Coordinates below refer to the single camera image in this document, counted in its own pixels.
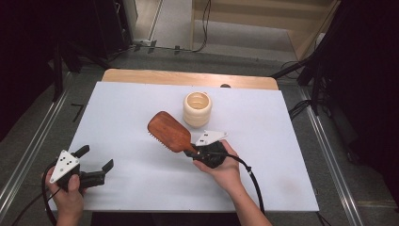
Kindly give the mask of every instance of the white tabletop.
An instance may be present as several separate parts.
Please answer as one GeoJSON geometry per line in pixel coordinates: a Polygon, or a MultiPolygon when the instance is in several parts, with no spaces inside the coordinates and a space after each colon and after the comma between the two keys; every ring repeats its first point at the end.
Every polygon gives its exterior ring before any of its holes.
{"type": "MultiPolygon", "coordinates": [[[[90,188],[85,209],[128,212],[230,212],[228,195],[184,153],[173,153],[151,137],[150,119],[166,111],[192,133],[227,132],[227,140],[252,167],[266,211],[318,211],[293,125],[281,92],[99,82],[70,147],[84,145],[81,170],[95,171],[110,159],[115,167],[104,186],[90,188]],[[213,100],[211,119],[200,129],[183,121],[184,96],[205,91],[213,100]]],[[[242,181],[258,197],[244,167],[242,181]]]]}

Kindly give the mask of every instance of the cylindrical container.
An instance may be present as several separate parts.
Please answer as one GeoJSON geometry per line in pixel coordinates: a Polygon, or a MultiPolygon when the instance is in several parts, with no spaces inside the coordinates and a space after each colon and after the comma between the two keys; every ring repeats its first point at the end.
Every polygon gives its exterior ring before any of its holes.
{"type": "Polygon", "coordinates": [[[194,128],[206,124],[211,117],[212,100],[206,92],[192,92],[183,102],[183,119],[194,128]]]}

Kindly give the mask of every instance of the hand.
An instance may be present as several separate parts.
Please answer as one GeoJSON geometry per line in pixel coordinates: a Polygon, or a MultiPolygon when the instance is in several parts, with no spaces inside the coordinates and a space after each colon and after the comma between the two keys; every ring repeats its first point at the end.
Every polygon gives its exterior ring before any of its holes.
{"type": "MultiPolygon", "coordinates": [[[[221,142],[229,154],[238,156],[225,139],[221,140],[221,142]]],[[[198,160],[194,160],[193,163],[199,170],[211,174],[217,184],[225,189],[228,193],[230,193],[231,190],[243,186],[241,183],[238,162],[230,157],[226,157],[224,162],[215,169],[207,167],[198,160]]]]}
{"type": "Polygon", "coordinates": [[[46,175],[46,185],[50,192],[55,194],[53,197],[58,210],[57,225],[77,225],[80,217],[83,215],[83,196],[79,192],[79,176],[74,174],[68,182],[68,192],[59,189],[57,184],[51,184],[50,178],[54,168],[51,168],[46,175]]]}

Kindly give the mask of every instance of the table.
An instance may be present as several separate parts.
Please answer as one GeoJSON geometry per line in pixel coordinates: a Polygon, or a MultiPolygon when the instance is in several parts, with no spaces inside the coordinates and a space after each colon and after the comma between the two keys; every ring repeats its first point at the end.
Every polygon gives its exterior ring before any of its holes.
{"type": "MultiPolygon", "coordinates": [[[[191,48],[193,48],[194,21],[202,20],[203,11],[208,3],[208,0],[192,1],[191,48]]],[[[212,0],[209,21],[286,29],[296,57],[300,60],[306,56],[320,33],[327,31],[340,2],[340,0],[212,0]]]]}
{"type": "MultiPolygon", "coordinates": [[[[206,91],[214,102],[207,125],[200,129],[187,127],[192,141],[204,129],[228,132],[227,140],[257,176],[266,211],[318,211],[294,129],[274,79],[140,70],[105,72],[72,141],[70,152],[90,145],[90,152],[80,159],[81,170],[98,170],[110,158],[115,161],[105,185],[93,187],[86,194],[86,210],[234,211],[228,195],[209,175],[197,170],[191,159],[167,150],[148,135],[147,123],[160,110],[187,126],[182,119],[183,97],[192,90],[206,91]],[[232,89],[219,88],[220,84],[230,84],[232,89]]],[[[240,170],[248,194],[257,202],[247,172],[242,166],[240,170]]]]}

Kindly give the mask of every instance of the wooden hairbrush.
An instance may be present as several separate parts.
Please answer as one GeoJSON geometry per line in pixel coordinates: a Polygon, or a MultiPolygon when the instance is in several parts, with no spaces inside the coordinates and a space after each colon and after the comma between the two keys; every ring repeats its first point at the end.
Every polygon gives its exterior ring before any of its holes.
{"type": "Polygon", "coordinates": [[[198,151],[191,145],[191,134],[166,111],[158,112],[147,126],[150,134],[175,153],[198,151]]]}

